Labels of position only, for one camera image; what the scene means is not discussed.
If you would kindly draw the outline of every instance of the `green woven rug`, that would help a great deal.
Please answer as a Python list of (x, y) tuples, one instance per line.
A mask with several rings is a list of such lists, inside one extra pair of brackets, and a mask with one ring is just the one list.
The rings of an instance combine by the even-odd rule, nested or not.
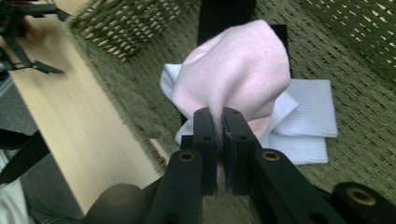
[[(288, 25), (294, 77), (332, 82), (339, 136), (327, 140), (330, 162), (299, 169), (320, 188), (354, 181), (396, 203), (396, 10), (391, 2), (381, 4), (259, 0), (253, 20)], [(382, 16), (387, 11), (393, 16)], [(177, 110), (160, 89), (160, 74), (164, 63), (182, 63), (195, 48), (198, 14), (199, 1), (102, 0), (67, 23), (72, 41), (159, 173), (163, 158), (149, 139), (158, 139), (170, 154), (178, 150), (174, 135), (180, 127)], [(377, 21), (381, 17), (387, 22)], [(373, 30), (373, 22), (383, 29)], [(359, 41), (354, 32), (365, 36)], [(247, 200), (223, 192), (205, 199), (204, 222), (251, 222)]]

